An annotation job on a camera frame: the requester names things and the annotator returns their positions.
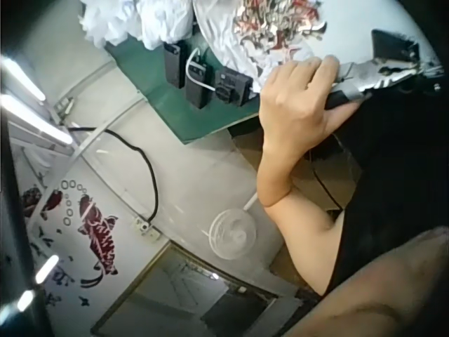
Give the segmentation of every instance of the hand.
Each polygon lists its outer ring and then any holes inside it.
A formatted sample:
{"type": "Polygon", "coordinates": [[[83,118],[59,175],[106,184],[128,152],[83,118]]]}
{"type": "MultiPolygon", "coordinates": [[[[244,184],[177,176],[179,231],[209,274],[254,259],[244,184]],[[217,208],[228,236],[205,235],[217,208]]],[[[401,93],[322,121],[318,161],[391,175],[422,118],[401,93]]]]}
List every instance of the hand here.
{"type": "Polygon", "coordinates": [[[339,69],[333,56],[290,61],[277,67],[260,94],[264,151],[298,161],[339,128],[360,106],[324,110],[339,69]]]}

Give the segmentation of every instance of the green mat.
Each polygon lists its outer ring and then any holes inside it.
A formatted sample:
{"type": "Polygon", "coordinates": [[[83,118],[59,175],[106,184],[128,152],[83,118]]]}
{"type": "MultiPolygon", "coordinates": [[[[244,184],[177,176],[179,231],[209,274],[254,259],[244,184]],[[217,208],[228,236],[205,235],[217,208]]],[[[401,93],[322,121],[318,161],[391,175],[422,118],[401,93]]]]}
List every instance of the green mat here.
{"type": "MultiPolygon", "coordinates": [[[[201,34],[195,34],[186,42],[189,54],[199,47],[206,51],[204,60],[214,71],[221,68],[201,34]]],[[[162,46],[149,51],[142,42],[129,37],[118,46],[108,46],[107,51],[184,144],[254,117],[259,110],[258,97],[243,107],[236,107],[224,104],[213,97],[213,93],[209,103],[203,109],[197,109],[185,99],[183,88],[177,89],[167,83],[162,46]]]]}

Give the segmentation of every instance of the white cable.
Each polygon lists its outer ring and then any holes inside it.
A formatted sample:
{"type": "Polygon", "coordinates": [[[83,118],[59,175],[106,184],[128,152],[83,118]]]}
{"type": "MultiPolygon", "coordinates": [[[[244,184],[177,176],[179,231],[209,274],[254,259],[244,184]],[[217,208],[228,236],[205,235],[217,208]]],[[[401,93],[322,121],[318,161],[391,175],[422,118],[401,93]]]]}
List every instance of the white cable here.
{"type": "Polygon", "coordinates": [[[198,84],[199,86],[202,86],[203,88],[206,88],[206,89],[208,89],[210,91],[215,91],[215,88],[213,86],[208,86],[207,84],[204,84],[204,83],[202,83],[200,81],[197,81],[194,78],[192,78],[192,76],[190,76],[189,66],[190,66],[190,62],[194,58],[195,54],[200,55],[199,48],[195,48],[194,51],[192,51],[192,54],[190,54],[190,56],[189,56],[189,58],[187,60],[187,63],[185,64],[185,74],[187,75],[189,80],[194,82],[195,84],[198,84]]]}

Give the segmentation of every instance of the white cloth pile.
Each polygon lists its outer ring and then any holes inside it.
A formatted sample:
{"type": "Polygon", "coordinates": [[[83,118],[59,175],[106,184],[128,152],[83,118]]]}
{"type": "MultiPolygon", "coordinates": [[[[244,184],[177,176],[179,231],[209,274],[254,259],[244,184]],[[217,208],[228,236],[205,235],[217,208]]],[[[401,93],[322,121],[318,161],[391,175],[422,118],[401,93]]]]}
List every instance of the white cloth pile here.
{"type": "Polygon", "coordinates": [[[192,35],[192,0],[81,0],[80,19],[86,38],[98,48],[118,45],[128,34],[149,50],[163,42],[174,44],[192,35]]]}

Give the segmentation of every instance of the wall outlet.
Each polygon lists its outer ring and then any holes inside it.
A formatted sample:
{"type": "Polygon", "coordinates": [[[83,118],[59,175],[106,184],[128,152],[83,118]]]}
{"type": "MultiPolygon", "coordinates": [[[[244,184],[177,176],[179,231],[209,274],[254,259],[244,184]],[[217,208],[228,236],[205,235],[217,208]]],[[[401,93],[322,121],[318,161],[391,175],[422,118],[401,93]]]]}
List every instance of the wall outlet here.
{"type": "Polygon", "coordinates": [[[132,227],[136,232],[139,232],[142,236],[148,238],[150,242],[156,242],[161,236],[161,233],[157,229],[153,228],[148,222],[139,217],[134,219],[132,227]]]}
{"type": "Polygon", "coordinates": [[[132,227],[134,230],[139,232],[141,235],[145,235],[148,233],[149,229],[151,228],[150,224],[141,218],[137,217],[134,219],[132,227]]]}

